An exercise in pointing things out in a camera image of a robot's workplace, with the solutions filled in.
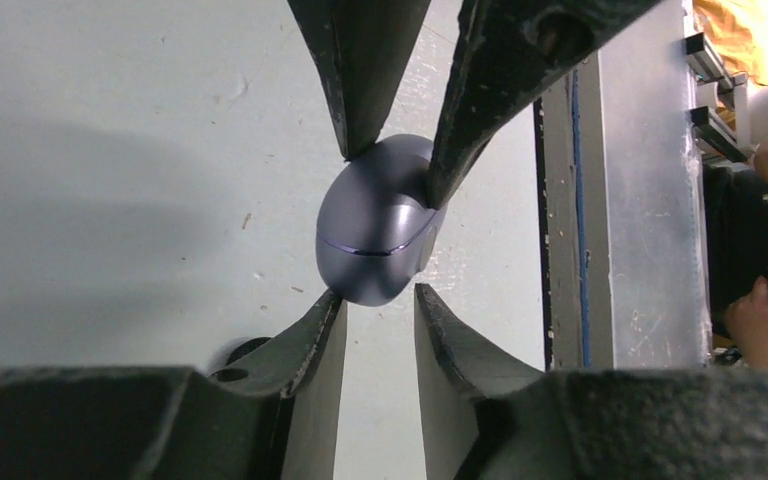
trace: concrete floor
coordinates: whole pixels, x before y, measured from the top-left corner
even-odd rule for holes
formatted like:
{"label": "concrete floor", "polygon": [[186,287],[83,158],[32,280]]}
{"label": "concrete floor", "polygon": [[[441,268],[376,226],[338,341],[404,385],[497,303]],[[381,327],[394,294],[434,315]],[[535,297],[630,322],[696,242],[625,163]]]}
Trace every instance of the concrete floor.
{"label": "concrete floor", "polygon": [[[386,134],[432,136],[459,2],[434,0]],[[423,275],[543,364],[531,111],[452,201]],[[194,364],[323,291],[342,168],[284,2],[0,0],[0,365]],[[424,478],[409,294],[350,309],[338,479]]]}

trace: screw hole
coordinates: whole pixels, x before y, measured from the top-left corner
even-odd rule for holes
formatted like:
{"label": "screw hole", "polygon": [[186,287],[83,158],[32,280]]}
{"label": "screw hole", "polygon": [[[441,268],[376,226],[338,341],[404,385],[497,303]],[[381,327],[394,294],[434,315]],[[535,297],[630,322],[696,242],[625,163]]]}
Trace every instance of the screw hole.
{"label": "screw hole", "polygon": [[593,46],[593,31],[567,13],[551,13],[537,24],[537,49],[551,65],[576,60]]}
{"label": "screw hole", "polygon": [[228,359],[225,361],[225,365],[231,365],[237,360],[257,350],[264,343],[270,340],[272,340],[271,337],[258,337],[245,342],[244,344],[240,345],[239,347],[231,351],[231,353],[228,355]]}
{"label": "screw hole", "polygon": [[242,368],[225,368],[213,374],[213,378],[222,383],[236,382],[248,376],[248,370],[243,370]]}

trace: finger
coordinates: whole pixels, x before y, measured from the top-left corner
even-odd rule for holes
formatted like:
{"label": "finger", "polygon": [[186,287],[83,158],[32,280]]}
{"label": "finger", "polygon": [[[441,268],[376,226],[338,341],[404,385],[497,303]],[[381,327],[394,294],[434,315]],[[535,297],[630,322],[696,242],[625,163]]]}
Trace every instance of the finger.
{"label": "finger", "polygon": [[755,169],[755,172],[768,183],[768,155],[766,152],[758,152],[750,160],[750,165]]}
{"label": "finger", "polygon": [[726,311],[723,313],[723,324],[726,326],[726,330],[731,333],[731,330],[733,328],[733,325],[737,323],[739,315],[737,315],[737,311],[739,308],[741,308],[741,305],[746,303],[748,301],[748,295],[745,297],[741,297],[734,301],[731,305],[726,308]]}
{"label": "finger", "polygon": [[752,286],[749,298],[752,302],[768,305],[768,280],[766,278],[758,277],[755,280],[755,285]]}

